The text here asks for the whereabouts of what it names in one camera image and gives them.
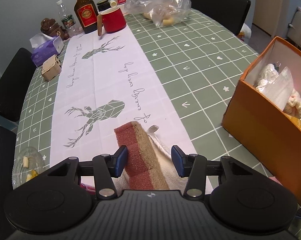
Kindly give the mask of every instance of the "brown figurine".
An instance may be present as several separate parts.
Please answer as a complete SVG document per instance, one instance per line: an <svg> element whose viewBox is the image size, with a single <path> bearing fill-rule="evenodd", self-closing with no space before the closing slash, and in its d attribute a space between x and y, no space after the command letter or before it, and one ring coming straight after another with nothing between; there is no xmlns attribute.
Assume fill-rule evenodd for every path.
<svg viewBox="0 0 301 240"><path fill-rule="evenodd" d="M67 31L60 27L55 19L45 18L40 24L40 30L48 36L54 37L58 35L62 40L67 40L69 38Z"/></svg>

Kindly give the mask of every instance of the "wooden mug handle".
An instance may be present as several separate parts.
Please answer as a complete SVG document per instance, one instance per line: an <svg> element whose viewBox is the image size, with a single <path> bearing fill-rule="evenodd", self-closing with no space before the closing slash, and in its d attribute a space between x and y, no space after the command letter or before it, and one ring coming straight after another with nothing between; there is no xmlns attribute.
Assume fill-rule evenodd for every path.
<svg viewBox="0 0 301 240"><path fill-rule="evenodd" d="M99 14L97 16L97 34L98 34L98 36L101 36L102 27L103 27L103 16Z"/></svg>

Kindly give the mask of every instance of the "red mug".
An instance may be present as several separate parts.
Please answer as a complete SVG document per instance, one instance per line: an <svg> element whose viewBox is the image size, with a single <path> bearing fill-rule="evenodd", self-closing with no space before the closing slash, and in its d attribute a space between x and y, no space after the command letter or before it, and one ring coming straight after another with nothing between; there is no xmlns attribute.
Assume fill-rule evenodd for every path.
<svg viewBox="0 0 301 240"><path fill-rule="evenodd" d="M126 21L119 7L112 7L102 11L97 17L98 36L101 36L101 28L107 33L118 32L126 26Z"/></svg>

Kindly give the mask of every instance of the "green checkered tablecloth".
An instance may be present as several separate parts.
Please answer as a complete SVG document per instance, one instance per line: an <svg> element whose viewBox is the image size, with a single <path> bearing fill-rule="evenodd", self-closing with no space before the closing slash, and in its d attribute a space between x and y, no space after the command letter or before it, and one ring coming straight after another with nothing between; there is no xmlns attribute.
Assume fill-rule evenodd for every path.
<svg viewBox="0 0 301 240"><path fill-rule="evenodd" d="M209 160L229 155L266 176L271 173L220 123L243 71L257 53L225 27L191 10L181 23L164 28L142 15L125 17L172 101L198 154ZM58 56L63 62L67 42ZM24 101L15 157L28 146L41 153L49 168L52 114L59 76L45 82L37 68ZM209 177L212 186L217 177ZM301 239L301 220L289 229Z"/></svg>

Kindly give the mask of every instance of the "plastic bag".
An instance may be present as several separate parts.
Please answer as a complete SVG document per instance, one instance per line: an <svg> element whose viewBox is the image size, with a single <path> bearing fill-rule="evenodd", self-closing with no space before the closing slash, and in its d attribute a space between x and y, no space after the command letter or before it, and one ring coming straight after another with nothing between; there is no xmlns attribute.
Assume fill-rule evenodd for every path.
<svg viewBox="0 0 301 240"><path fill-rule="evenodd" d="M278 72L273 64L268 64L260 71L259 76L255 82L256 89L263 92L266 85L271 84L278 77Z"/></svg>
<svg viewBox="0 0 301 240"><path fill-rule="evenodd" d="M289 68L285 67L273 82L265 86L261 93L283 111L293 89L292 74Z"/></svg>
<svg viewBox="0 0 301 240"><path fill-rule="evenodd" d="M156 27L182 21L190 8L190 0L127 0L125 3L126 12L143 14Z"/></svg>

